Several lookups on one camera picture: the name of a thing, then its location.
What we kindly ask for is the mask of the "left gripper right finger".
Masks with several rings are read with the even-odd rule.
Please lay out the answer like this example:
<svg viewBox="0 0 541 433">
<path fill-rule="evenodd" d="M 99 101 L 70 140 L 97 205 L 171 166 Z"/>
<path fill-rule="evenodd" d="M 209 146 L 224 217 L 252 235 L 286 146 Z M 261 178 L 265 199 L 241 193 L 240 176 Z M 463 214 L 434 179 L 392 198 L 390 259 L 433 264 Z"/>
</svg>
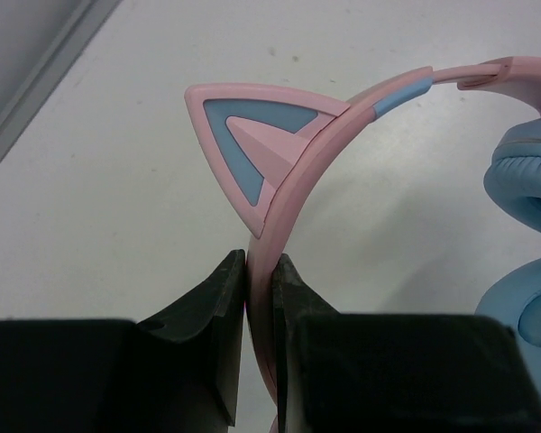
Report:
<svg viewBox="0 0 541 433">
<path fill-rule="evenodd" d="M 541 432 L 517 339 L 494 319 L 341 313 L 287 255 L 272 312 L 276 432 Z"/>
</svg>

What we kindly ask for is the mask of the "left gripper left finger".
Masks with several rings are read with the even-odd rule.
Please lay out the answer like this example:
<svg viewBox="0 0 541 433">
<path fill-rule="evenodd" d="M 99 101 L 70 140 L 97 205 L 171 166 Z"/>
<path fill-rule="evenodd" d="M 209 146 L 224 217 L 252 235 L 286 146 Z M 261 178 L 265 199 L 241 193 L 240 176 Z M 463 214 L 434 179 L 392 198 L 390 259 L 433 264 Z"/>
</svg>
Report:
<svg viewBox="0 0 541 433">
<path fill-rule="evenodd" d="M 226 432 L 245 253 L 141 322 L 0 319 L 0 432 Z"/>
</svg>

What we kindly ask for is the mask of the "pink blue cat-ear headphones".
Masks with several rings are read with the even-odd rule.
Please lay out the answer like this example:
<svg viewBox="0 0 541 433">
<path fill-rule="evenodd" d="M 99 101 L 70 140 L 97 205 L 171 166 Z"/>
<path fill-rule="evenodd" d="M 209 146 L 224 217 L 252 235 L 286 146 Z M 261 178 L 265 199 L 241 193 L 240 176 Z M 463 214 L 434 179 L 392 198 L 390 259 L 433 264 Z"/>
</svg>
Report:
<svg viewBox="0 0 541 433">
<path fill-rule="evenodd" d="M 509 327 L 541 401 L 541 58 L 413 69 L 346 101 L 237 83 L 185 101 L 251 234 L 244 306 L 277 414 L 282 255 L 341 313 Z"/>
</svg>

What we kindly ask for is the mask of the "aluminium table frame rail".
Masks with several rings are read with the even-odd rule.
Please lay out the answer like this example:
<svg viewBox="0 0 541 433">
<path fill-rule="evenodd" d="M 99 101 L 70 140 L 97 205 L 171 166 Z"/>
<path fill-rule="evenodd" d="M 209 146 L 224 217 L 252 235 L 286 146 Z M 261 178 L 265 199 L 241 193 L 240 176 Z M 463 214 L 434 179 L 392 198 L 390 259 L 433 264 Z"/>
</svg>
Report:
<svg viewBox="0 0 541 433">
<path fill-rule="evenodd" d="M 119 3 L 0 0 L 0 163 Z"/>
</svg>

